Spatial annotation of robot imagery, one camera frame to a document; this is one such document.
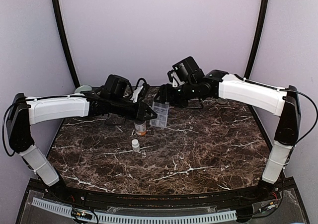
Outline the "clear plastic pill organizer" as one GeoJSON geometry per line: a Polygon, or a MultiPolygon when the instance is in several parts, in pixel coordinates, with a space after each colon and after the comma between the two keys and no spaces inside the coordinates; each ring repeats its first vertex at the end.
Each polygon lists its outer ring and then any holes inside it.
{"type": "Polygon", "coordinates": [[[150,120],[150,125],[157,128],[165,128],[167,126],[169,102],[160,103],[153,101],[152,109],[156,112],[157,118],[150,120]]]}

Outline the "orange pill bottle grey cap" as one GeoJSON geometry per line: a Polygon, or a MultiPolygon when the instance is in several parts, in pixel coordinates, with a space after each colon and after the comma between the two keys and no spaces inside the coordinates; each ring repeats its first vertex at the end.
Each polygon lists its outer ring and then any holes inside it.
{"type": "Polygon", "coordinates": [[[146,121],[134,121],[135,132],[139,136],[144,136],[147,133],[146,121]]]}

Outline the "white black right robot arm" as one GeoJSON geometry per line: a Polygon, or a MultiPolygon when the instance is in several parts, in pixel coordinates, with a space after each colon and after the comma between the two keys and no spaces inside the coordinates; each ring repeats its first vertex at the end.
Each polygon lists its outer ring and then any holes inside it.
{"type": "Polygon", "coordinates": [[[270,86],[220,70],[213,70],[207,75],[201,70],[192,74],[173,70],[168,74],[170,82],[159,87],[155,102],[185,108],[191,99],[221,98],[258,107],[280,118],[262,183],[253,191],[256,200],[266,200],[273,192],[271,184],[278,180],[292,150],[301,140],[300,93],[297,89],[294,86],[270,86]]]}

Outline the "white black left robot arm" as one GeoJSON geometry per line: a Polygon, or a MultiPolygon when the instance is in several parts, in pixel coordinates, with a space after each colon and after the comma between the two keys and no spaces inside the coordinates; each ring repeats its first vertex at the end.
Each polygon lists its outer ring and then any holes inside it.
{"type": "Polygon", "coordinates": [[[36,146],[32,138],[32,125],[70,117],[93,117],[116,114],[127,120],[147,121],[157,113],[145,102],[123,99],[106,99],[93,91],[61,96],[26,97],[18,93],[5,112],[2,124],[2,139],[8,141],[14,153],[19,154],[59,202],[70,198],[70,191],[63,180],[36,146]]]}

